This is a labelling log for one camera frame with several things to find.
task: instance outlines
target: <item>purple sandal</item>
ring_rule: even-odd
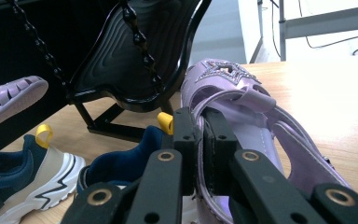
[[[187,69],[181,89],[182,106],[189,106],[203,131],[201,112],[206,106],[225,116],[242,148],[264,153],[281,171],[274,137],[288,155],[292,169],[288,180],[298,189],[311,193],[321,183],[348,183],[321,155],[301,125],[276,105],[261,82],[239,64],[206,59]],[[216,196],[206,188],[203,173],[204,148],[198,152],[198,199],[200,223],[233,223],[228,197]]]
[[[37,102],[48,89],[41,77],[23,77],[0,86],[0,123]]]

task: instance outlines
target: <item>shoe sole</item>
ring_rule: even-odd
[[[21,91],[7,104],[0,106],[0,123],[33,105],[43,97],[47,90],[48,83],[45,80],[39,80]]]
[[[65,200],[68,194],[75,191],[78,173],[85,165],[83,158],[64,153],[60,171],[47,184],[28,194],[22,203],[16,204],[16,201],[20,200],[20,191],[5,201],[6,207],[12,207],[0,216],[0,224],[18,224],[29,212],[47,210]]]

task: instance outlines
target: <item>lavender sandal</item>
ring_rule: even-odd
[[[288,180],[311,193],[321,183],[348,183],[321,155],[301,125],[276,105],[261,82],[239,64],[206,59],[187,69],[182,85],[182,106],[188,106],[201,130],[206,106],[223,113],[242,148],[258,150],[282,172],[274,137],[288,155],[292,169]],[[201,223],[233,223],[228,197],[215,196],[206,188],[202,142],[198,152],[197,207]]]
[[[37,102],[48,89],[41,77],[23,77],[0,86],[0,123]]]

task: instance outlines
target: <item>rhinestone star decoration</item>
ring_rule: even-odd
[[[254,75],[251,75],[237,63],[206,61],[202,62],[202,64],[207,68],[207,70],[197,78],[196,82],[206,77],[220,76],[227,79],[234,85],[238,85],[243,77],[250,78],[260,83]]]

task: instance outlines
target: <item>table surface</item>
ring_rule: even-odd
[[[358,56],[336,61],[245,64],[244,67],[263,83],[264,88],[307,130],[316,146],[336,170],[358,192]],[[86,104],[97,116],[114,101],[102,99]],[[172,98],[180,106],[180,93]],[[136,114],[126,111],[117,123],[158,125],[157,113]],[[113,150],[126,150],[133,143],[89,133],[74,106],[68,105],[45,120],[54,130],[51,144],[61,151],[82,156],[87,163]],[[20,150],[22,139],[4,150]],[[285,174],[290,162],[280,150]],[[21,223],[58,223],[73,195],[48,211],[33,211]]]

